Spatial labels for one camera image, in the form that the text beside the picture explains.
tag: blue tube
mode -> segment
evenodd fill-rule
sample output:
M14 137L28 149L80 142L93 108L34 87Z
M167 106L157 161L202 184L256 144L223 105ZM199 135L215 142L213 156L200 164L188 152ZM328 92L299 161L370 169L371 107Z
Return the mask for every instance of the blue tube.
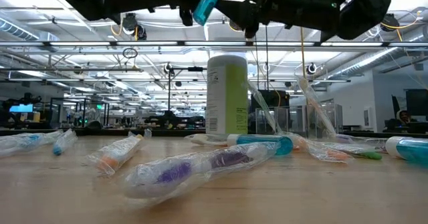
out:
M204 26L217 1L218 0L201 0L196 7L195 12L193 12L193 19L199 25Z
M386 149L392 156L428 163L428 139L394 136L387 140Z
M279 142L281 146L276 151L277 155L289 154L293 150L293 142L287 136L264 134L230 134L227 137L227 144L229 146L234 144L249 144L254 142Z

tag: blue plastic piece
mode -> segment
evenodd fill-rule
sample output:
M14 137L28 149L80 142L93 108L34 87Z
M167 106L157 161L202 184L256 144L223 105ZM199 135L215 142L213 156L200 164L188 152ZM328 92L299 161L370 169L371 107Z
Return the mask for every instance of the blue plastic piece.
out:
M236 144L249 144L254 142L280 142L281 147L276 151L277 155L289 154L293 150L293 142L287 136L241 134Z
M204 26L217 1L218 0L201 0L195 12L193 12L193 19L199 25Z
M59 155L62 154L62 149L59 146L54 146L52 148L52 152L53 152L54 155L59 156Z
M404 138L397 144L397 151L406 160L428 163L428 139Z

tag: white bottle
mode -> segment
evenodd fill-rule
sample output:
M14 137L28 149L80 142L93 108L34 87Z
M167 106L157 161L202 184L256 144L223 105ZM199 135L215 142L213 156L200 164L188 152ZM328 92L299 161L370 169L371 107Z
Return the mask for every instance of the white bottle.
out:
M247 134L247 60L237 55L208 61L207 134Z

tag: wooden table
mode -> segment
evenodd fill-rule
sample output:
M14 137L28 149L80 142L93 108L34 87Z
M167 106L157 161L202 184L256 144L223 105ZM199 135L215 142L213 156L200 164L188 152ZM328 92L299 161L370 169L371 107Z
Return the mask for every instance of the wooden table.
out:
M44 146L0 159L0 223L428 222L427 170L387 155L346 166L296 152L142 209L121 195L120 175L138 163L213 148L153 138L115 178L94 178L84 156L118 139L86 136L63 156Z

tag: bottle cap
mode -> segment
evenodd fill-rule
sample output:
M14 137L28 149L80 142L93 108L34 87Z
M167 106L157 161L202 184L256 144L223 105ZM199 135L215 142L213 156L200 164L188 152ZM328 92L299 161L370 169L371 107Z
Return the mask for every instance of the bottle cap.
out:
M227 137L227 146L234 146L236 145L236 141L238 139L238 137L240 136L240 134L230 134Z
M397 145L404 138L406 138L406 137L394 136L394 137L389 138L387 140L387 143L385 144L385 148L386 148L388 154L390 154L391 156L394 156L394 157L403 158L397 150Z

